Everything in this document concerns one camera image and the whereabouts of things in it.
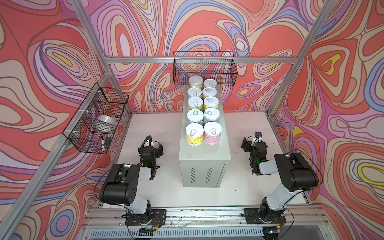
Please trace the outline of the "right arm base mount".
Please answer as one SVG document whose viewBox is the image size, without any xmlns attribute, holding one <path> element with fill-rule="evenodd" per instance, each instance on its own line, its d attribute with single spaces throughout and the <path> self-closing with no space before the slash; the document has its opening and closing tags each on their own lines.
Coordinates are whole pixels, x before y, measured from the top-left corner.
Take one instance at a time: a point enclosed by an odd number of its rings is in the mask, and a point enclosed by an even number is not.
<svg viewBox="0 0 384 240">
<path fill-rule="evenodd" d="M 278 224 L 284 225 L 287 220 L 284 211 L 273 211 L 260 208 L 245 208 L 241 217 L 246 219 L 247 224 Z"/>
</svg>

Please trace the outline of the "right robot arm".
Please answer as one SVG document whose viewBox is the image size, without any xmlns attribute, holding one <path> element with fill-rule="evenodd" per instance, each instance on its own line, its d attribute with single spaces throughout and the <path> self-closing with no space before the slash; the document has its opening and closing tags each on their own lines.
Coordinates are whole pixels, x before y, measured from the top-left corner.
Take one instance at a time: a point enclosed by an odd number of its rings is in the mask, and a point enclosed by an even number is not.
<svg viewBox="0 0 384 240">
<path fill-rule="evenodd" d="M 267 144 L 253 136 L 243 138 L 241 148 L 250 153 L 252 173 L 257 176 L 278 174 L 281 183 L 268 197 L 262 200 L 256 216 L 265 223 L 280 217 L 285 206 L 296 195 L 315 189 L 320 185 L 318 174 L 300 153 L 276 154 L 267 160 Z"/>
</svg>

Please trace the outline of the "orange green labelled can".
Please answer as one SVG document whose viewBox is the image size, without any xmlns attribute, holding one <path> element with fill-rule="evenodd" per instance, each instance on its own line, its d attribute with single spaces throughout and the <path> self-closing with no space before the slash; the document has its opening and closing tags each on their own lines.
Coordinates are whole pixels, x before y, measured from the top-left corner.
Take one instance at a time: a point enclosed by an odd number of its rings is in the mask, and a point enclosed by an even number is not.
<svg viewBox="0 0 384 240">
<path fill-rule="evenodd" d="M 203 89 L 204 79 L 201 76 L 191 76 L 189 78 L 189 86 L 190 88 L 198 88 L 200 90 Z"/>
</svg>

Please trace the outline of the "can row back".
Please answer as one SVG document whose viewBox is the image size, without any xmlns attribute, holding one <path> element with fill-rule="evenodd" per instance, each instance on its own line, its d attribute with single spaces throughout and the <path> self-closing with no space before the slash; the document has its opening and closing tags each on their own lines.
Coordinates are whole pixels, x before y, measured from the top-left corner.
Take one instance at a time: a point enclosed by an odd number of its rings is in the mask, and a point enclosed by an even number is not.
<svg viewBox="0 0 384 240">
<path fill-rule="evenodd" d="M 204 125 L 204 140 L 209 145 L 219 143 L 222 134 L 222 126 L 216 122 L 208 122 Z"/>
<path fill-rule="evenodd" d="M 191 123 L 186 126 L 186 139 L 189 145 L 199 146 L 204 139 L 204 128 L 201 124 Z"/>
</svg>

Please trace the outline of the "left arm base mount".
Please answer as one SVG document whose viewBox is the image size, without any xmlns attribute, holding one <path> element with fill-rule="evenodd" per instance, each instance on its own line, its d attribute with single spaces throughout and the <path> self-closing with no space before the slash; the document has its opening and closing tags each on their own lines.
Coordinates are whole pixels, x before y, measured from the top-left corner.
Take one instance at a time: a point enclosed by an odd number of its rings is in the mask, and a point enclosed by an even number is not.
<svg viewBox="0 0 384 240">
<path fill-rule="evenodd" d="M 147 211 L 142 215 L 132 214 L 128 212 L 125 216 L 126 226 L 162 226 L 166 223 L 167 210 L 154 209 Z"/>
</svg>

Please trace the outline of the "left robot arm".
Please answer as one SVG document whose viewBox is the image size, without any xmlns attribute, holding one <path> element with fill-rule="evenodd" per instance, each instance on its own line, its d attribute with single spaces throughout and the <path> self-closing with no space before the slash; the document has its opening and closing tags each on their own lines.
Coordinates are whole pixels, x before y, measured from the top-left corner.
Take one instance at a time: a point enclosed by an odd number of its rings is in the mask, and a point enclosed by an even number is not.
<svg viewBox="0 0 384 240">
<path fill-rule="evenodd" d="M 138 194 L 140 181 L 152 181 L 159 166 L 157 158 L 164 155 L 162 144 L 145 144 L 138 149 L 138 164 L 114 164 L 99 193 L 100 202 L 120 206 L 138 216 L 152 216 L 150 201 Z"/>
</svg>

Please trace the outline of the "blue white labelled can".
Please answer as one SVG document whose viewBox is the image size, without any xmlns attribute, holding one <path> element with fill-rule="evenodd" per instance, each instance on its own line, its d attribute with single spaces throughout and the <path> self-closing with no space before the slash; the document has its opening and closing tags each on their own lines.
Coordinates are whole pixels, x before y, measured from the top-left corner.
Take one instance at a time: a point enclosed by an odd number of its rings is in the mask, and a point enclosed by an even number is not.
<svg viewBox="0 0 384 240">
<path fill-rule="evenodd" d="M 198 97 L 202 98 L 202 90 L 199 88 L 189 88 L 187 90 L 188 98 Z"/>
</svg>

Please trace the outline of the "pink labelled can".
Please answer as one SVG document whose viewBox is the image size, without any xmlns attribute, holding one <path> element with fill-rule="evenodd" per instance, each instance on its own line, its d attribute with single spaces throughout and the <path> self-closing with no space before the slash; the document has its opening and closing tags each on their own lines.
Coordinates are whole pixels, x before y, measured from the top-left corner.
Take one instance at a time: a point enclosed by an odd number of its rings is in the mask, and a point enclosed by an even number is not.
<svg viewBox="0 0 384 240">
<path fill-rule="evenodd" d="M 204 88 L 216 88 L 217 85 L 218 85 L 217 81 L 213 79 L 207 79 L 207 80 L 204 80 L 203 82 Z"/>
</svg>

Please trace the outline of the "peach labelled can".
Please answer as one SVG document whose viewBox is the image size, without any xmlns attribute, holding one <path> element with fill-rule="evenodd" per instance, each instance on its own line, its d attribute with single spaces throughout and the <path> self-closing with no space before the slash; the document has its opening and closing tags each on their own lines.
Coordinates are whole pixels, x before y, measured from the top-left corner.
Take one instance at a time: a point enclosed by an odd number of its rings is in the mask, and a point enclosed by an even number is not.
<svg viewBox="0 0 384 240">
<path fill-rule="evenodd" d="M 203 100 L 207 97 L 216 97 L 217 90 L 212 87 L 206 87 L 202 90 Z"/>
</svg>

